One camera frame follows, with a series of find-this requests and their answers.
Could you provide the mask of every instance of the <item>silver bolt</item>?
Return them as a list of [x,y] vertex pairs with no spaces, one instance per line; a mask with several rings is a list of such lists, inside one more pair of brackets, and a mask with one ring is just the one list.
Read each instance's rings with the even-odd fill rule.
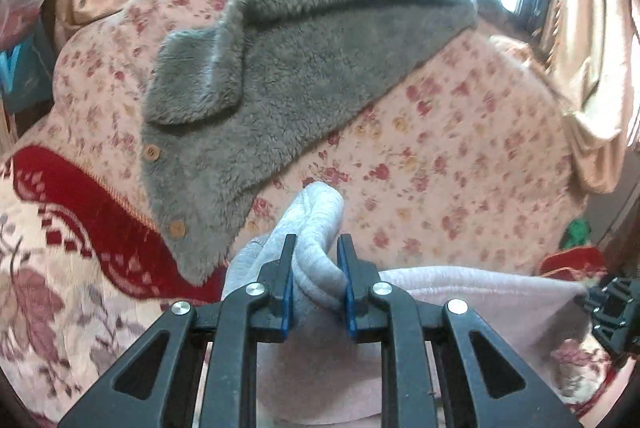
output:
[[372,289],[378,296],[385,296],[387,294],[391,294],[393,287],[391,287],[387,282],[378,282],[373,284]]
[[182,316],[183,314],[188,313],[191,310],[191,305],[189,302],[175,302],[171,305],[171,312],[176,316]]
[[250,283],[244,290],[249,296],[260,296],[264,293],[265,288],[261,283],[254,282]]
[[464,314],[469,310],[469,306],[466,304],[465,300],[455,298],[453,300],[449,300],[449,303],[447,303],[447,309],[454,314]]

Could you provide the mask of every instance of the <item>triangular cutout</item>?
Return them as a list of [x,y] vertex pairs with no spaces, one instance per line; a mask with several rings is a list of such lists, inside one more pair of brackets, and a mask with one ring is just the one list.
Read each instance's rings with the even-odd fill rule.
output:
[[135,360],[116,379],[113,389],[116,392],[145,400],[151,395],[160,363],[169,342],[169,332],[160,332]]
[[469,332],[469,338],[490,397],[499,399],[524,389],[525,381],[522,376],[481,332]]

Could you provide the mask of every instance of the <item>orange button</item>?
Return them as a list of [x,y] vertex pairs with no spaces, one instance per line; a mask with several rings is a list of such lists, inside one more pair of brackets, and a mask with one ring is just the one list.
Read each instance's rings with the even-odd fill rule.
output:
[[145,146],[143,156],[145,157],[145,160],[154,162],[160,158],[160,148],[158,148],[155,144],[148,144]]
[[184,238],[184,235],[187,233],[187,227],[184,222],[181,220],[174,220],[169,224],[169,234],[171,238],[175,238],[176,240]]

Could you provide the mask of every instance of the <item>bed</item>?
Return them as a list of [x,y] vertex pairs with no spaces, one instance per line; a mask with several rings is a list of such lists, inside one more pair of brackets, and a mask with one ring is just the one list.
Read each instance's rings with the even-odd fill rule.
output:
[[[174,300],[220,299],[226,262],[194,287],[162,242],[140,179],[140,125],[164,37],[212,24],[225,3],[130,0],[80,30],[58,57],[53,110],[0,163],[0,367],[41,426],[55,426]],[[575,253],[545,259],[585,198],[546,88],[480,30],[273,178],[230,256],[313,181],[341,192],[342,230],[381,270],[534,274],[553,260],[556,276],[603,271]],[[588,416],[616,372],[593,340],[561,348],[558,393]]]

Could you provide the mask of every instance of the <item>gray fur fabric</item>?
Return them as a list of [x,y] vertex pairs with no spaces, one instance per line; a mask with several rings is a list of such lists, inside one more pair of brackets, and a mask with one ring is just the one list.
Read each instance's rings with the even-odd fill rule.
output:
[[142,128],[160,156],[142,163],[181,276],[202,284],[263,183],[475,24],[475,0],[229,0],[167,37]]

